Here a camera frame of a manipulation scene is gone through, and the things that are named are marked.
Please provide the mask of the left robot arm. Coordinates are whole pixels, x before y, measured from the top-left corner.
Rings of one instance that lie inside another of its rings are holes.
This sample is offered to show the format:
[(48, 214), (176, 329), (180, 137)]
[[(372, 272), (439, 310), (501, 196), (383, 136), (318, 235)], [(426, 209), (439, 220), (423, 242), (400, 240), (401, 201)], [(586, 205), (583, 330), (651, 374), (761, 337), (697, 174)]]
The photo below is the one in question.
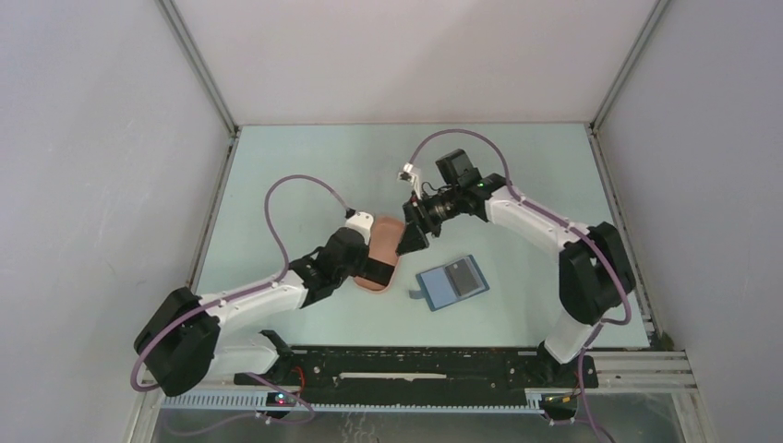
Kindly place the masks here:
[(323, 246), (287, 264), (267, 280), (229, 292), (196, 295), (187, 287), (169, 293), (134, 341), (138, 359), (131, 385), (175, 397), (203, 379), (252, 373), (270, 384), (290, 377), (283, 342), (261, 329), (264, 318), (302, 309), (330, 297), (349, 278), (380, 286), (394, 265), (369, 255), (369, 243), (342, 227)]

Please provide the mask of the pink oval tray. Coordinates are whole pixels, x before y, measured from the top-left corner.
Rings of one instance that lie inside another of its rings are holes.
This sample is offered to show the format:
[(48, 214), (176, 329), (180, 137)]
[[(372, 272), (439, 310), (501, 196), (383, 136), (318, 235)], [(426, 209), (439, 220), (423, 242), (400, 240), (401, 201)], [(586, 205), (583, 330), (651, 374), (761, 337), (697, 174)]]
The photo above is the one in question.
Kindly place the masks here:
[[(374, 221), (369, 242), (369, 258), (395, 265), (399, 263), (399, 256), (395, 249), (404, 231), (404, 222), (388, 215), (381, 215)], [(394, 275), (386, 289), (363, 289), (370, 293), (382, 293), (390, 288)]]

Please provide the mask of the blue card holder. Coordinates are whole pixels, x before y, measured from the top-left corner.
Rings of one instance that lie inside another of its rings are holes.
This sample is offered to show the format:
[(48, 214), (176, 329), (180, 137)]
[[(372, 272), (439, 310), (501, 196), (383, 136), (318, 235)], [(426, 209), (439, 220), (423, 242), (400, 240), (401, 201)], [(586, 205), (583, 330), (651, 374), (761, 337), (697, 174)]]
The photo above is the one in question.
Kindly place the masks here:
[(416, 274), (418, 286), (408, 292), (413, 300), (422, 300), (435, 312), (455, 305), (490, 289), (473, 255), (458, 257), (442, 266)]

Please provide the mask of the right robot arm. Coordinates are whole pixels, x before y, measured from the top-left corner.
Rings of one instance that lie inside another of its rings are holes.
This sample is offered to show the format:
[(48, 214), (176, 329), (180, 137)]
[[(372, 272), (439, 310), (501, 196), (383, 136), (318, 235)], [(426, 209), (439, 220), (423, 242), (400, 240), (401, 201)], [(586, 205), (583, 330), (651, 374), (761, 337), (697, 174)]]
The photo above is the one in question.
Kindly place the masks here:
[(536, 371), (550, 386), (563, 384), (574, 372), (573, 360), (602, 325), (624, 326), (632, 318), (629, 294), (635, 279), (617, 228), (560, 216), (525, 196), (504, 174), (480, 173), (464, 150), (439, 158), (436, 166), (444, 185), (431, 194), (411, 162), (397, 174), (412, 187), (403, 204), (398, 255), (428, 248), (444, 222), (463, 214), (517, 233), (550, 255), (559, 266), (561, 313), (541, 344)]

